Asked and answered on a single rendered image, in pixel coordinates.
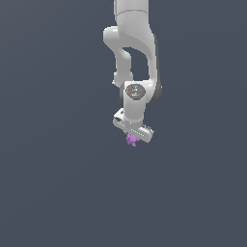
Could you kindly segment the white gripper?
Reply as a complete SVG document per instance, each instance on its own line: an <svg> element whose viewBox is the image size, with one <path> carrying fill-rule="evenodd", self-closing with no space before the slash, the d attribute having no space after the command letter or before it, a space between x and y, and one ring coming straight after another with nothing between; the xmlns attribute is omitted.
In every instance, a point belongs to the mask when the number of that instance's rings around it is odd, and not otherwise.
<svg viewBox="0 0 247 247"><path fill-rule="evenodd" d="M150 127L148 127L144 124L141 124L138 128L133 128L131 126L127 126L125 123L125 120L124 120L123 108L121 108L114 115L113 125L115 127L118 127L119 129L121 129L125 134L130 133L130 134L134 135L137 139L141 139L146 143L148 143L151 140L152 135L154 133L154 131Z"/></svg>

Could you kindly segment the small purple object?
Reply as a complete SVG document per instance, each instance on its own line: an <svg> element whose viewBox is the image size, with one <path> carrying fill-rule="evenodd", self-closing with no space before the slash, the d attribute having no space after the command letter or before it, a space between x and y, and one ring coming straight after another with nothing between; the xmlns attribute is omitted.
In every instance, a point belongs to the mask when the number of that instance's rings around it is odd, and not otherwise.
<svg viewBox="0 0 247 247"><path fill-rule="evenodd" d="M132 135L130 133L127 134L127 136L126 136L126 142L129 145L131 145L132 147L135 147L137 141L138 141L138 139L134 135Z"/></svg>

